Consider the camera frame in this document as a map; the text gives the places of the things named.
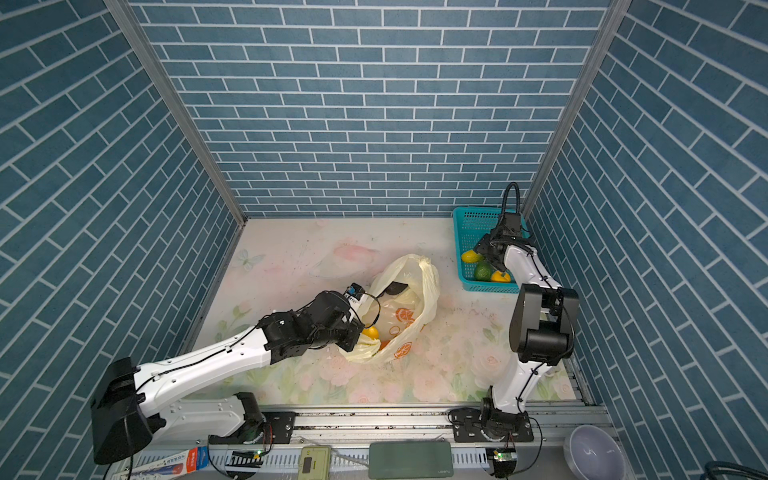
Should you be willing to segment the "yellow lemon toy fruit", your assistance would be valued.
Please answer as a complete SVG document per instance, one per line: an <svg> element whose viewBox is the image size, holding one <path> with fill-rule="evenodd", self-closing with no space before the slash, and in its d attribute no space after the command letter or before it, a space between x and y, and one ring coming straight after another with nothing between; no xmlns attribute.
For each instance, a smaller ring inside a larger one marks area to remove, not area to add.
<svg viewBox="0 0 768 480"><path fill-rule="evenodd" d="M375 326L370 326L362 330L362 334L367 336L368 338L372 340L379 340L380 339L380 333L379 330Z"/></svg>

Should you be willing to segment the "yellow green mango toy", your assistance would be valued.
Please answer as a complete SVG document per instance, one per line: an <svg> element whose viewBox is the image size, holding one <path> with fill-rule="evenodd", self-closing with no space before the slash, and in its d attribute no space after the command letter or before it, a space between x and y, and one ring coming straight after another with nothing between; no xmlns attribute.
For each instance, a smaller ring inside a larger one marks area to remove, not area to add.
<svg viewBox="0 0 768 480"><path fill-rule="evenodd" d="M461 260L466 264L476 264L484 260L484 257L474 250L467 250L461 254Z"/></svg>

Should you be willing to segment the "small orange toy fruit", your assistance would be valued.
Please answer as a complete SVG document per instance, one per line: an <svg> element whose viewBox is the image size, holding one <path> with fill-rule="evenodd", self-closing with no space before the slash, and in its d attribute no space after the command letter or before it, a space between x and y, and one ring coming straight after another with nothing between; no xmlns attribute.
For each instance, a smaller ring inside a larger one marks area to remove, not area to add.
<svg viewBox="0 0 768 480"><path fill-rule="evenodd" d="M512 282L512 277L506 271L504 271L504 272L502 272L502 271L494 271L491 274L490 280L493 283L511 283Z"/></svg>

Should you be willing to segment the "green lime toy fruit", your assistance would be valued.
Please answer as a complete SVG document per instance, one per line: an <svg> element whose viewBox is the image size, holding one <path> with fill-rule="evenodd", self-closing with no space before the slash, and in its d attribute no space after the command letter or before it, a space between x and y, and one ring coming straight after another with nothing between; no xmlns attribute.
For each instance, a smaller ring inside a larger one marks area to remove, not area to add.
<svg viewBox="0 0 768 480"><path fill-rule="evenodd" d="M479 282L491 282L495 268L486 261L480 261L475 265L474 280Z"/></svg>

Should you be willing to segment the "yellow printed plastic bag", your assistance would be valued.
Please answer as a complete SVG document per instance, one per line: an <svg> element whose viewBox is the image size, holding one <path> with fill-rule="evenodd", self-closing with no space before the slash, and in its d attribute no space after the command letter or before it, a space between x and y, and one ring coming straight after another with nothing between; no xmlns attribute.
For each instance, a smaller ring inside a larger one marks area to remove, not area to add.
<svg viewBox="0 0 768 480"><path fill-rule="evenodd" d="M380 339L361 333L353 351L341 354L350 362L371 365L404 358L435 319L439 296L439 273L429 258L398 258L374 278L360 301L351 301L352 318L361 320L364 329L375 326Z"/></svg>

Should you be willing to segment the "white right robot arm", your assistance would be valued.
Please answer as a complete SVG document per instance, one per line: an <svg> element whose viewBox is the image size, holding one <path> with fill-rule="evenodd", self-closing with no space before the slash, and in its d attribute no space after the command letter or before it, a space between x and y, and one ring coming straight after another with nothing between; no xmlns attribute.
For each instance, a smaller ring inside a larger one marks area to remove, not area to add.
<svg viewBox="0 0 768 480"><path fill-rule="evenodd" d="M519 289L508 329L517 363L489 388L479 424L489 436L530 440L528 399L543 374L573 352L579 296L547 271L538 249L523 237L518 213L502 212L476 252L510 274Z"/></svg>

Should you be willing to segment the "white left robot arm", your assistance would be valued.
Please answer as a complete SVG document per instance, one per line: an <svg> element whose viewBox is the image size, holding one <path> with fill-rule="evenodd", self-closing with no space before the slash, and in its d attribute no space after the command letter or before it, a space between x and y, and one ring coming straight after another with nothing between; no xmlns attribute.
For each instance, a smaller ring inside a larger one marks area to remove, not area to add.
<svg viewBox="0 0 768 480"><path fill-rule="evenodd" d="M111 465L147 447L171 422L174 402L235 374L335 345L356 346L371 303L358 285L325 290L296 310L277 311L256 325L207 347L136 365L124 357L109 364L90 401L94 461Z"/></svg>

